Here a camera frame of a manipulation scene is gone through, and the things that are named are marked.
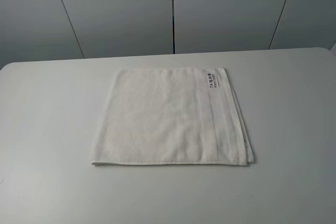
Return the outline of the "white towel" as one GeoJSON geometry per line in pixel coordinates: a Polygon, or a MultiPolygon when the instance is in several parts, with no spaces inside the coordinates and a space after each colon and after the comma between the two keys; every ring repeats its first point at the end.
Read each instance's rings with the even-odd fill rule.
{"type": "Polygon", "coordinates": [[[112,80],[91,162],[95,166],[253,163],[226,70],[119,70],[112,80]]]}

